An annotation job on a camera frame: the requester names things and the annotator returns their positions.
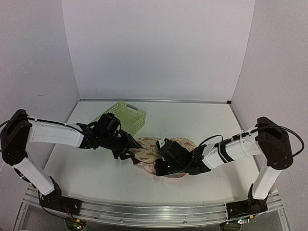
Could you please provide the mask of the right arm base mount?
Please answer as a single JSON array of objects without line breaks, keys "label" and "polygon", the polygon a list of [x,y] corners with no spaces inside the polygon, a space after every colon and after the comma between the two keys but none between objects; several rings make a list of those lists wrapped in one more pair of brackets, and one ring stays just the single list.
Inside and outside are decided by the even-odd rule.
[{"label": "right arm base mount", "polygon": [[252,196],[252,189],[253,184],[249,189],[248,197],[246,200],[230,202],[226,204],[227,221],[246,218],[267,211],[268,196],[262,200],[255,199]]}]

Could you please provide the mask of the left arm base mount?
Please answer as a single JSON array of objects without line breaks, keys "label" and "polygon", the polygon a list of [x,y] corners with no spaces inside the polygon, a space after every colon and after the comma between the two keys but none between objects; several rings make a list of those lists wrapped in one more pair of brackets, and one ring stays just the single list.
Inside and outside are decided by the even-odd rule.
[{"label": "left arm base mount", "polygon": [[81,209],[81,200],[62,195],[60,186],[51,178],[54,188],[51,193],[39,197],[39,205],[43,208],[59,212],[66,212],[70,215],[78,215]]}]

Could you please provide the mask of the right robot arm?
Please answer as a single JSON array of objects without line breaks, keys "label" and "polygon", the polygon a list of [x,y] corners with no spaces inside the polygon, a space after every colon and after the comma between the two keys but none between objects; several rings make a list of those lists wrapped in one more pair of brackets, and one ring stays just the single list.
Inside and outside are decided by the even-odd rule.
[{"label": "right robot arm", "polygon": [[155,174],[198,175],[242,158],[262,155],[266,162],[252,184],[250,197],[242,203],[246,213],[253,213],[261,206],[261,200],[267,198],[279,174],[293,164],[294,157],[305,147],[297,133],[267,117],[258,118],[257,124],[249,130],[209,143],[213,138],[203,140],[191,151],[177,141],[159,139],[156,146],[161,158],[155,161]]}]

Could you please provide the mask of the patterned beige laundry bag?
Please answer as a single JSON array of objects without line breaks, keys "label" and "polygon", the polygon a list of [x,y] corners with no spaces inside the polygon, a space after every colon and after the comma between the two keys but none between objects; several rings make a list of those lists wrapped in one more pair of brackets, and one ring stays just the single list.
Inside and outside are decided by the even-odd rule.
[{"label": "patterned beige laundry bag", "polygon": [[[182,147],[188,151],[192,151],[196,144],[187,138],[169,138],[170,141],[179,143]],[[134,165],[139,166],[153,166],[157,159],[161,159],[162,156],[159,153],[156,142],[158,138],[153,137],[141,137],[137,138],[137,142],[141,145],[139,149],[130,149],[134,154],[131,158]]]}]

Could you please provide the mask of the pink bra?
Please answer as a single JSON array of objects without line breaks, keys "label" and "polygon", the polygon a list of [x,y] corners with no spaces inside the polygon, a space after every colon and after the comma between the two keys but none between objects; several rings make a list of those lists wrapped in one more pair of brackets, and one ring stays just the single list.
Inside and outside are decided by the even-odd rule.
[{"label": "pink bra", "polygon": [[[145,162],[141,162],[134,158],[132,159],[132,162],[134,166],[137,166],[140,169],[143,169],[147,174],[156,176],[156,170],[154,167],[155,163],[145,163]],[[166,175],[163,177],[167,179],[180,179],[180,178],[185,177],[186,175],[187,175],[186,173],[175,173],[175,174],[170,174],[170,175]]]}]

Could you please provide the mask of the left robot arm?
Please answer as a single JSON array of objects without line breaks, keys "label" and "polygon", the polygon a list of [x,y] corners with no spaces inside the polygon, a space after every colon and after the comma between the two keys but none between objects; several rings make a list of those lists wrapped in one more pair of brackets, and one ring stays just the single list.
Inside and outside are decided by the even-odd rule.
[{"label": "left robot arm", "polygon": [[46,203],[54,210],[63,208],[64,198],[59,195],[57,183],[43,171],[43,165],[36,163],[40,147],[59,144],[85,150],[105,148],[121,160],[131,157],[132,149],[141,148],[112,113],[102,114],[88,124],[67,124],[33,118],[25,109],[18,109],[0,127],[3,161],[46,196]]}]

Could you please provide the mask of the green plastic basket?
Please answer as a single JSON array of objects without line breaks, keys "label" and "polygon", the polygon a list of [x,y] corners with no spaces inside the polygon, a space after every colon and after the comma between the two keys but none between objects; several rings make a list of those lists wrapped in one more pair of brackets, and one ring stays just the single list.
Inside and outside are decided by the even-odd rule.
[{"label": "green plastic basket", "polygon": [[112,113],[121,122],[122,129],[134,136],[145,125],[146,112],[131,104],[125,102],[117,102],[106,111],[97,116],[94,121],[98,121],[102,114]]}]

